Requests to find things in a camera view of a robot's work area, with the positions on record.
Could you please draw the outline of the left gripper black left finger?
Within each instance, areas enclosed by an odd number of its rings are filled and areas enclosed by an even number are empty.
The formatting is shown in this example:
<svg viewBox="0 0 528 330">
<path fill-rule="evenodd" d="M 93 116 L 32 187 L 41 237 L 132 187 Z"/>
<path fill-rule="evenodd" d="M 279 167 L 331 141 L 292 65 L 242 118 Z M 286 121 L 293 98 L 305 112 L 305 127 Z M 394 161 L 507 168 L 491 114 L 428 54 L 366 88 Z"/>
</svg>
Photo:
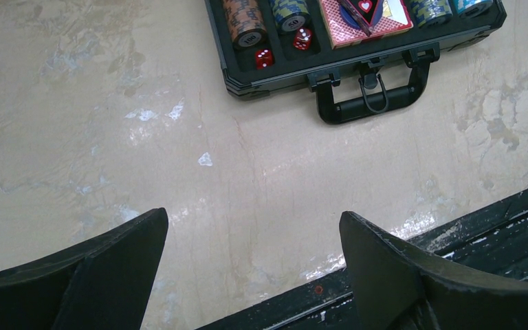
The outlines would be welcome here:
<svg viewBox="0 0 528 330">
<path fill-rule="evenodd" d="M 0 329 L 139 329 L 168 232 L 155 208 L 0 271 Z"/>
</svg>

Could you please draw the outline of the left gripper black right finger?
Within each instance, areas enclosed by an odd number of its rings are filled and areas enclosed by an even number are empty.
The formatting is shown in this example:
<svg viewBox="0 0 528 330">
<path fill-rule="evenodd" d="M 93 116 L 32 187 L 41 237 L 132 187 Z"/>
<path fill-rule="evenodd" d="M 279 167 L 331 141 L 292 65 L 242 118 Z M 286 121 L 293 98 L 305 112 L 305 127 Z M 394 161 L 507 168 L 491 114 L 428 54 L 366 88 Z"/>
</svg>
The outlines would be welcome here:
<svg viewBox="0 0 528 330">
<path fill-rule="evenodd" d="M 343 212 L 361 329 L 528 329 L 528 282 L 449 261 Z"/>
</svg>

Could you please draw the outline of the red die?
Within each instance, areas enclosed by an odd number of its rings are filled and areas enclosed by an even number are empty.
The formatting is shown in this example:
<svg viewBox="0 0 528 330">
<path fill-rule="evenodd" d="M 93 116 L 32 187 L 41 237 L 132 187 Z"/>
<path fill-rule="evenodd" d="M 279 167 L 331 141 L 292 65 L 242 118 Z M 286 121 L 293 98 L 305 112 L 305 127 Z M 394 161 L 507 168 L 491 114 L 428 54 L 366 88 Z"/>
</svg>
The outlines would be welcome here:
<svg viewBox="0 0 528 330">
<path fill-rule="evenodd" d="M 259 49 L 254 55 L 256 68 L 265 69 L 271 67 L 274 63 L 274 55 L 270 49 Z"/>
<path fill-rule="evenodd" d="M 312 42 L 312 31 L 308 28 L 302 27 L 295 33 L 293 46 L 297 50 L 308 50 Z"/>
</svg>

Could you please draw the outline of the grey poker chip stack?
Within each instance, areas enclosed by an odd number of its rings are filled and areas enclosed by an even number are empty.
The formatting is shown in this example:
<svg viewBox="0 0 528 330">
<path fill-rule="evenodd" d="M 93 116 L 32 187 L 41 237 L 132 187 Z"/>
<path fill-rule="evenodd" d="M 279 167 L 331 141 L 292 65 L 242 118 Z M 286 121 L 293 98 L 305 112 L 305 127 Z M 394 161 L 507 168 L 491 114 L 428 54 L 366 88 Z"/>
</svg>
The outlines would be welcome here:
<svg viewBox="0 0 528 330">
<path fill-rule="evenodd" d="M 418 28 L 442 25 L 453 17 L 447 0 L 410 0 L 409 5 Z"/>
</svg>

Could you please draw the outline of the black poker set case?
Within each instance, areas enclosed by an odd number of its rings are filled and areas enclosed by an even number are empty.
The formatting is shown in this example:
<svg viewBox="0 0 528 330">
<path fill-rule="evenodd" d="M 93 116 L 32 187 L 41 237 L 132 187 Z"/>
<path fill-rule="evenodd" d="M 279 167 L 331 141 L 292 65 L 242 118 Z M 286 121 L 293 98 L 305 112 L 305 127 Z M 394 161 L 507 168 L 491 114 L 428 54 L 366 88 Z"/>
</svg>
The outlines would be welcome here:
<svg viewBox="0 0 528 330">
<path fill-rule="evenodd" d="M 258 1 L 267 38 L 245 49 L 232 44 L 222 1 L 206 9 L 228 92 L 241 100 L 308 88 L 314 92 L 323 121 L 342 124 L 403 109 L 416 102 L 428 81 L 432 63 L 444 51 L 478 43 L 500 28 L 507 16 L 500 1 L 471 18 L 452 17 L 437 27 L 409 31 L 333 49 L 319 1 L 309 1 L 313 41 L 310 49 L 292 46 L 293 35 L 280 35 L 268 1 Z M 257 69 L 255 52 L 269 49 L 275 63 Z"/>
</svg>

